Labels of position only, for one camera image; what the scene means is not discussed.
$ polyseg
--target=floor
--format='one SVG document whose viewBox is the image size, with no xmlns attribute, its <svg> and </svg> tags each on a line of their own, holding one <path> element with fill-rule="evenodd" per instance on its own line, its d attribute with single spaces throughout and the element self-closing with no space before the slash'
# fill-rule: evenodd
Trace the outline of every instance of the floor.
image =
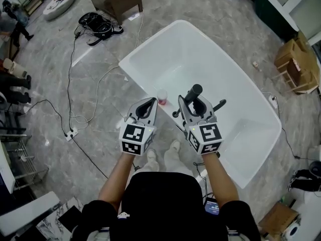
<svg viewBox="0 0 321 241">
<path fill-rule="evenodd" d="M 68 131 L 68 68 L 73 50 L 74 29 L 79 18 L 94 11 L 90 0 L 76 0 L 71 8 L 46 22 L 41 11 L 50 0 L 32 15 L 28 31 L 35 34 L 29 42 L 22 39 L 21 51 L 16 61 L 32 75 L 32 104 L 44 98 L 51 101 L 63 117 L 64 130 Z M 182 19 L 191 22 L 222 49 L 224 49 L 262 92 L 271 92 L 278 98 L 283 127 L 294 153 L 305 157 L 307 149 L 320 142 L 318 114 L 321 111 L 318 94 L 295 95 L 286 93 L 288 87 L 279 78 L 273 65 L 281 40 L 255 15 L 251 0 L 142 0 L 144 6 L 143 29 L 139 43 L 144 42 L 171 22 Z M 87 119 L 92 117 L 96 102 L 97 82 L 101 76 L 132 51 L 136 44 L 141 16 L 123 22 L 124 34 L 90 48 L 86 42 L 91 37 L 77 39 L 71 69 L 70 97 L 72 111 Z M 259 70 L 252 66 L 253 61 Z M 129 107 L 146 97 L 132 80 L 125 80 L 120 69 L 111 71 L 99 86 L 98 107 L 89 126 L 80 130 L 75 138 L 90 158 L 109 175 L 120 155 L 117 124 L 122 121 Z M 60 118 L 47 102 L 37 104 L 23 116 L 32 138 L 30 153 L 37 157 L 39 167 L 49 167 L 42 185 L 35 187 L 41 195 L 53 190 L 64 202 L 72 196 L 83 203 L 95 199 L 105 182 L 104 176 L 93 166 L 79 148 L 67 142 L 60 126 Z M 74 119 L 71 125 L 83 127 Z M 175 138 L 184 140 L 166 115 L 160 110 L 156 118 L 157 136 L 152 147 L 164 170 L 162 156 Z M 187 142 L 183 142 L 181 160 L 197 174 L 193 162 L 200 162 Z M 145 157 L 136 158 L 135 164 L 143 166 Z M 295 160 L 285 140 L 284 132 L 271 154 L 244 189 L 240 198 L 248 202 L 256 220 L 260 220 L 272 205 L 286 193 L 292 171 L 304 166 L 306 161 Z"/>
</svg>

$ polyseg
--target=black t-shirt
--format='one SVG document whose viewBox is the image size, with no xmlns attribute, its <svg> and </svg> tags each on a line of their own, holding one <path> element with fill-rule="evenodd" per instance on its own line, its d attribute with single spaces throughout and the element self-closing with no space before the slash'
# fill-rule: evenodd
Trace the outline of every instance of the black t-shirt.
<svg viewBox="0 0 321 241">
<path fill-rule="evenodd" d="M 90 202 L 83 208 L 72 240 L 87 240 L 91 232 L 103 227 L 109 227 L 111 241 L 133 238 L 225 241 L 228 240 L 227 227 L 251 241 L 260 240 L 245 202 L 228 202 L 219 215 L 211 215 L 205 212 L 201 187 L 196 179 L 182 173 L 141 172 L 134 175 L 123 196 L 121 211 L 126 213 L 126 218 L 117 217 L 118 213 L 107 202 Z"/>
</svg>

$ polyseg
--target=toilet paper roll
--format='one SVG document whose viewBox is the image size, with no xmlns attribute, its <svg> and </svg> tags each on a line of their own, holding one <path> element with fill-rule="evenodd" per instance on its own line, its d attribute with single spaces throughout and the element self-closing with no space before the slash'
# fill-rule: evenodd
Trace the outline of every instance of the toilet paper roll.
<svg viewBox="0 0 321 241">
<path fill-rule="evenodd" d="M 299 227 L 300 225 L 297 224 L 296 222 L 292 223 L 289 227 L 287 227 L 287 229 L 284 232 L 284 236 L 286 237 L 286 239 L 292 240 L 292 238 L 297 233 Z"/>
</svg>

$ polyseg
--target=white bathtub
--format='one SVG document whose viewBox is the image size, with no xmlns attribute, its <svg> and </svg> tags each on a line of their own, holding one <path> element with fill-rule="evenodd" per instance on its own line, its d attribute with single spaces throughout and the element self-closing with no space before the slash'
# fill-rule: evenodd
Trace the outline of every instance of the white bathtub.
<svg viewBox="0 0 321 241">
<path fill-rule="evenodd" d="M 150 96 L 163 88 L 173 118 L 178 96 L 194 84 L 202 96 L 217 105 L 215 112 L 224 142 L 221 162 L 231 178 L 244 188 L 260 169 L 281 132 L 281 123 L 260 90 L 244 71 L 211 39 L 186 21 L 175 21 L 127 55 L 119 66 Z"/>
</svg>

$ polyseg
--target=white power strip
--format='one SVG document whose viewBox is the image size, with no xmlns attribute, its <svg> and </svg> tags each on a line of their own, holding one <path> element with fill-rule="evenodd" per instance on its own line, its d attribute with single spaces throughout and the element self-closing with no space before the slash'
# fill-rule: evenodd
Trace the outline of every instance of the white power strip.
<svg viewBox="0 0 321 241">
<path fill-rule="evenodd" d="M 274 109 L 277 109 L 277 101 L 276 101 L 276 97 L 274 95 L 270 95 L 268 98 L 268 101 L 274 107 Z"/>
<path fill-rule="evenodd" d="M 66 136 L 67 141 L 72 140 L 72 137 L 74 138 L 78 134 L 78 130 L 76 128 L 73 128 L 72 130 L 73 130 L 73 132 L 70 131 L 70 132 L 66 133 L 67 134 L 67 136 Z"/>
</svg>

